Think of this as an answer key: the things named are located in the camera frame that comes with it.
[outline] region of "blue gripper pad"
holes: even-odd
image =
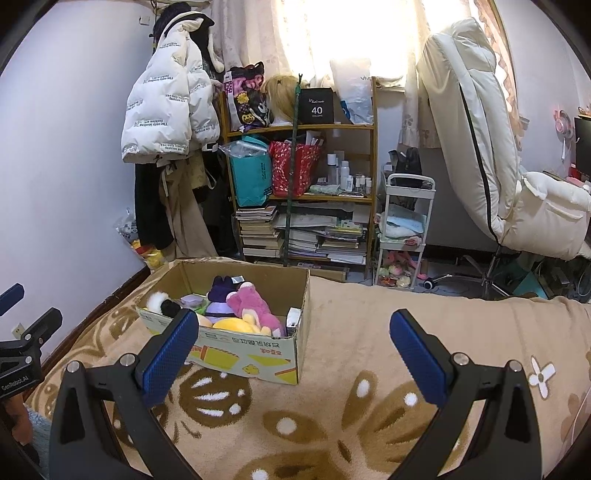
[[[426,402],[442,407],[447,400],[446,373],[421,339],[421,334],[427,336],[406,310],[397,310],[392,314],[390,318],[392,342]]]
[[[0,317],[14,307],[25,296],[25,289],[20,283],[15,283],[0,295]]]
[[[182,316],[176,327],[178,317]],[[178,371],[187,359],[199,334],[199,321],[192,310],[181,310],[160,336],[168,336],[142,376],[142,398],[148,408],[164,403]]]

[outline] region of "beige blanket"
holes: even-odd
[[[72,359],[104,365],[142,348],[150,335],[134,301],[167,268],[85,331],[30,397],[33,409],[51,418]],[[485,302],[310,281],[313,317],[298,386],[186,366],[154,409],[205,480],[387,479],[435,412],[389,339],[389,318],[399,308],[451,352],[488,365],[522,362],[540,422],[544,473],[556,465],[590,387],[589,307],[562,298]],[[586,406],[581,410],[579,429],[589,415]],[[448,466],[465,452],[479,412],[473,410]],[[113,425],[131,465],[145,471],[117,412]]]

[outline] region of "red patterned bag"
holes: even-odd
[[[295,149],[294,197],[303,195],[312,183],[312,169],[320,159],[321,147],[318,145],[297,144]],[[290,178],[290,142],[271,142],[269,154],[273,162],[273,194],[287,197]]]

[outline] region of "teal shopping bag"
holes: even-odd
[[[242,137],[242,140],[268,147],[266,143],[253,137]],[[230,156],[230,165],[232,166],[238,206],[258,207],[263,205],[267,201],[267,196],[272,192],[271,157],[268,152],[247,158]]]

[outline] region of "bookshelf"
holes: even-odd
[[[370,197],[355,197],[355,196],[332,196],[332,195],[321,195],[321,194],[304,194],[301,196],[295,196],[292,198],[293,201],[297,202],[352,202],[352,203],[359,203],[364,205],[371,206],[371,212],[369,216],[368,222],[368,232],[367,232],[367,249],[365,252],[365,268],[366,271],[369,271],[369,266],[371,264],[371,258],[373,254],[373,247],[374,247],[374,236],[375,236],[375,226],[373,222],[373,216],[375,213],[375,206],[376,206],[376,191],[378,189],[378,109],[376,105],[376,91],[377,91],[377,82],[376,78],[372,78],[372,103],[374,107],[374,124],[373,125],[354,125],[354,124],[347,124],[347,123],[334,123],[334,124],[317,124],[317,125],[298,125],[299,131],[306,131],[306,130],[331,130],[331,129],[339,129],[339,130],[360,130],[360,131],[367,131],[369,132],[369,154],[346,154],[348,160],[352,161],[367,161],[369,162],[369,172],[371,175],[369,176],[372,179],[372,193]],[[237,137],[243,135],[242,132],[232,132],[230,131],[230,116],[228,111],[228,104],[227,104],[227,97],[225,93],[220,95],[220,101],[218,103],[219,113],[220,113],[220,126],[222,131],[222,139],[224,143],[228,143],[234,140]],[[280,125],[277,127],[268,127],[268,128],[256,128],[248,131],[248,134],[259,134],[259,135],[268,135],[274,134],[276,132],[290,132],[293,130],[292,125]],[[239,208],[238,203],[236,201],[236,192],[234,189],[234,179],[232,175],[232,168],[230,166],[230,161],[226,158],[226,164],[228,166],[228,176],[230,179],[230,193],[232,196],[232,204],[234,207],[234,212]],[[274,201],[287,201],[285,197],[278,197],[276,195],[270,195],[269,200]],[[342,262],[333,262],[328,258],[318,258],[318,257],[302,257],[299,255],[290,255],[289,258],[291,260],[306,260],[308,262],[320,262],[320,263],[331,263],[334,265],[346,265]]]

